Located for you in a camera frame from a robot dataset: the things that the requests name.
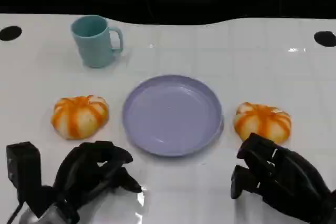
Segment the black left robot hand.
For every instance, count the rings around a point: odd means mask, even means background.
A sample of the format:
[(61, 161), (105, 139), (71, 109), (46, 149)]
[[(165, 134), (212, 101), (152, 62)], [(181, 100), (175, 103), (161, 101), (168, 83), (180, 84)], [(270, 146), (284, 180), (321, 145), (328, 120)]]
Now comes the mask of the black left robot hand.
[(119, 187), (141, 193), (140, 184), (127, 172), (124, 164), (133, 162), (131, 154), (109, 141), (82, 143), (61, 163), (53, 189), (56, 206), (65, 223), (78, 223), (78, 210), (103, 192)]

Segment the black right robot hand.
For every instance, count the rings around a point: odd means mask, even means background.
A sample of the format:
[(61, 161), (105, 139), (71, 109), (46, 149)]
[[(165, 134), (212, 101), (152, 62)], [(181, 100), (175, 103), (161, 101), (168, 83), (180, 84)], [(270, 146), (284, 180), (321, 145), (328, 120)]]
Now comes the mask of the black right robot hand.
[(335, 191), (300, 154), (251, 133), (237, 154), (247, 167), (236, 165), (230, 196), (258, 194), (277, 211), (307, 223), (335, 223)]

